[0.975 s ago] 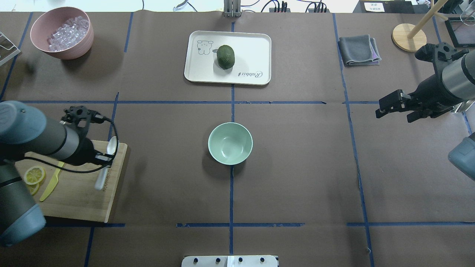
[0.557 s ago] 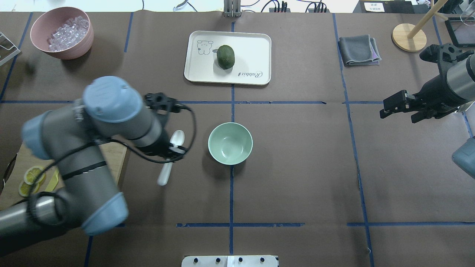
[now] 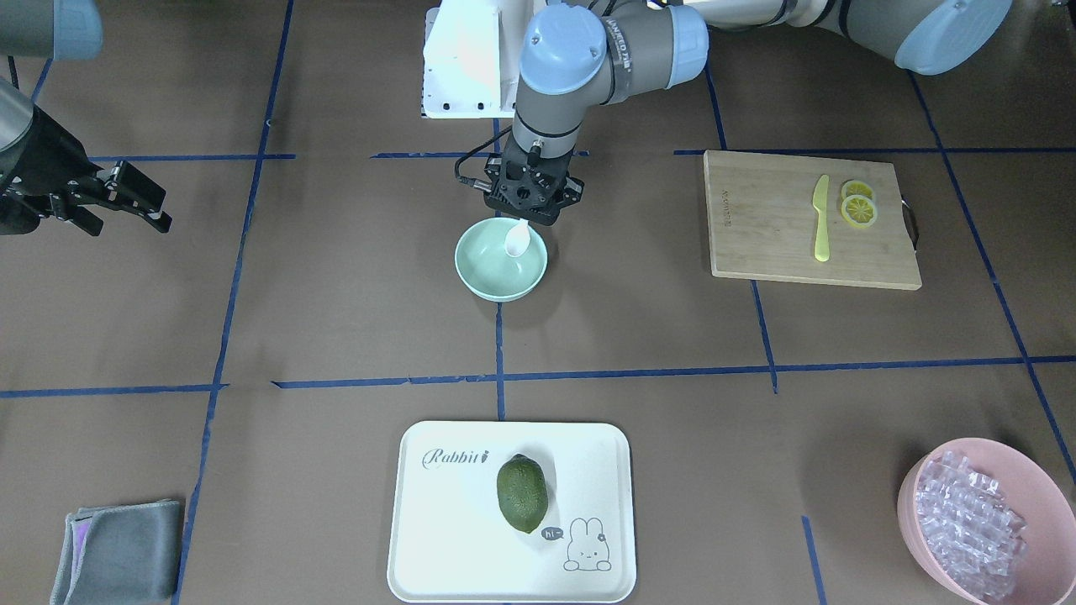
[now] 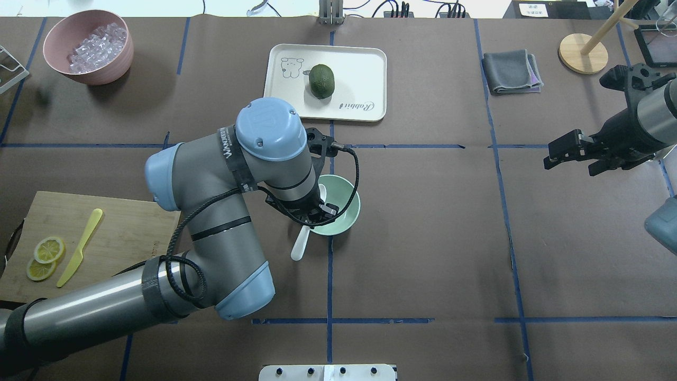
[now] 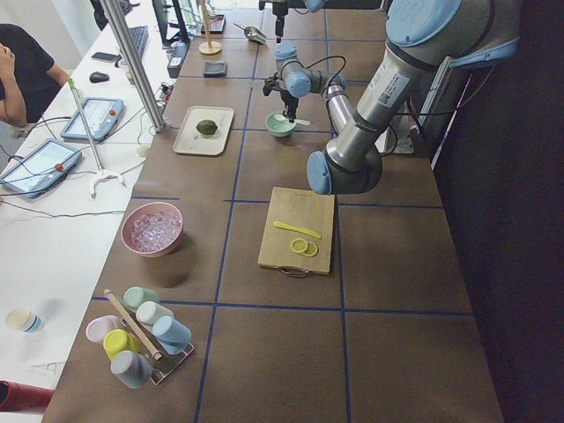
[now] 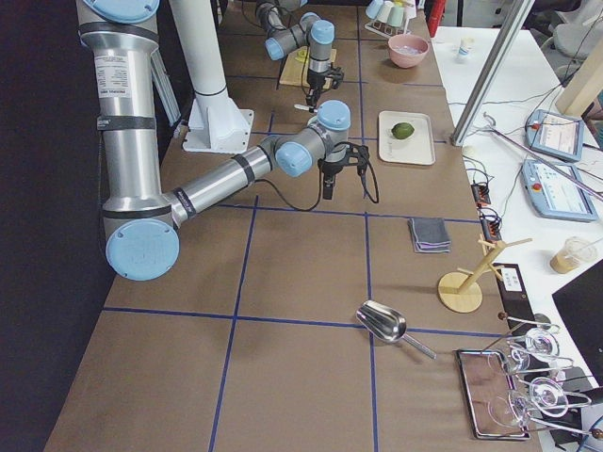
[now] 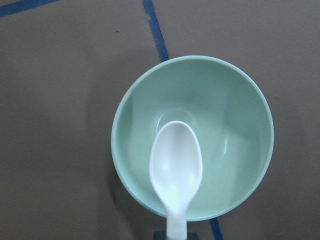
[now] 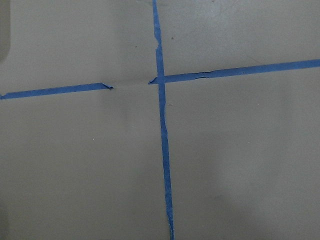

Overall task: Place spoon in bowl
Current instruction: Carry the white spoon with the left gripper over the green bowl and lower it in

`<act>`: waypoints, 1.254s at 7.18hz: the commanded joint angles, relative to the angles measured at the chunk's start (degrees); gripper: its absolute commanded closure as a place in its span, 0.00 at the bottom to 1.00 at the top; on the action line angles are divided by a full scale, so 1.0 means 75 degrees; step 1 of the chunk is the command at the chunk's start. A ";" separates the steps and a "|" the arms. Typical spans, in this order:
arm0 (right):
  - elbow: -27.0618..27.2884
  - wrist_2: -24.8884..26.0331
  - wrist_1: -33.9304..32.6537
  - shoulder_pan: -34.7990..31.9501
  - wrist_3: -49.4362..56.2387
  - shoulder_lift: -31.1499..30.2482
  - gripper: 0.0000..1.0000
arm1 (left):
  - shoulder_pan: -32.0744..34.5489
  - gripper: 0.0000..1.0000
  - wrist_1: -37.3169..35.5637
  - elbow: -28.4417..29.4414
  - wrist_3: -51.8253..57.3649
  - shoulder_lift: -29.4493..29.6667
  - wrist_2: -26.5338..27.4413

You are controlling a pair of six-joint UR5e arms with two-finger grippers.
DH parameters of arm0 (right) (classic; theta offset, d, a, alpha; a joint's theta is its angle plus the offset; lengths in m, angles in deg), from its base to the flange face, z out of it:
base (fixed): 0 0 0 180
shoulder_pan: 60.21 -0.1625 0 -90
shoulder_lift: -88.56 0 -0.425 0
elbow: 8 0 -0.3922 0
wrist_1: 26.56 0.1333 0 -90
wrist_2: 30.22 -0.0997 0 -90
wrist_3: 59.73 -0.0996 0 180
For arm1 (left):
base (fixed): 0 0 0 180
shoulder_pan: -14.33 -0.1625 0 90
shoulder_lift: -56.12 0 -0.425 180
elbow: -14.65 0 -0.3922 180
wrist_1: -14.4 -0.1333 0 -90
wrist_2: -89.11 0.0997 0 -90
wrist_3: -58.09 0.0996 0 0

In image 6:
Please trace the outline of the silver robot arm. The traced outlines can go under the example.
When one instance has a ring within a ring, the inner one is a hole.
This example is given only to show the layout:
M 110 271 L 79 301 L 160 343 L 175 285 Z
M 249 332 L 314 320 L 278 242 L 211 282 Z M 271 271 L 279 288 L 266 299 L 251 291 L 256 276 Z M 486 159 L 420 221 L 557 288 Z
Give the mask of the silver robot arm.
M 306 47 L 306 82 L 309 90 L 305 93 L 305 102 L 307 109 L 314 112 L 326 80 L 332 81 L 332 89 L 338 89 L 344 72 L 331 61 L 334 43 L 334 25 L 331 22 L 314 12 L 306 12 L 297 24 L 284 24 L 286 14 L 306 4 L 306 1 L 256 1 L 255 18 L 266 31 L 265 47 L 271 60 L 281 60 L 303 46 Z
M 206 1 L 174 1 L 172 17 L 194 90 L 186 148 L 227 153 L 207 174 L 171 191 L 160 183 L 155 97 L 171 120 L 178 117 L 159 54 L 156 1 L 80 1 L 79 37 L 94 56 L 100 102 L 97 129 L 106 151 L 109 196 L 102 219 L 106 259 L 121 276 L 155 279 L 175 263 L 177 229 L 203 210 L 252 185 L 272 170 L 297 177 L 318 167 L 320 194 L 327 197 L 335 175 L 361 155 L 348 140 L 350 109 L 337 100 L 321 101 L 326 79 L 340 81 L 331 62 L 334 26 L 313 13 L 291 27 L 282 15 L 298 1 L 260 1 L 257 18 L 268 32 L 267 49 L 281 59 L 300 48 L 309 53 L 312 119 L 291 136 L 271 136 L 249 146 L 250 110 L 239 108 L 225 82 L 216 16 Z

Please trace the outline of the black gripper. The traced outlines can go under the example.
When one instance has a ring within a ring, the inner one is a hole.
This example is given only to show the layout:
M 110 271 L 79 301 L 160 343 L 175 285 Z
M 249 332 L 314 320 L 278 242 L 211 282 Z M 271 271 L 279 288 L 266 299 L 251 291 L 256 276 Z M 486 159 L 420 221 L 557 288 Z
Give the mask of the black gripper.
M 326 81 L 331 81 L 332 89 L 338 89 L 343 78 L 344 72 L 342 68 L 334 67 L 333 64 L 330 64 L 330 66 L 322 72 L 317 72 L 310 68 L 306 75 L 306 82 L 309 85 L 309 90 L 305 94 L 306 104 L 310 107 L 316 107 L 318 102 L 317 98 L 319 98 L 325 90 Z
M 319 159 L 318 169 L 323 181 L 323 199 L 333 198 L 333 184 L 336 175 L 345 167 L 358 166 L 357 146 L 349 141 L 341 141 L 335 145 L 334 151 L 327 158 Z

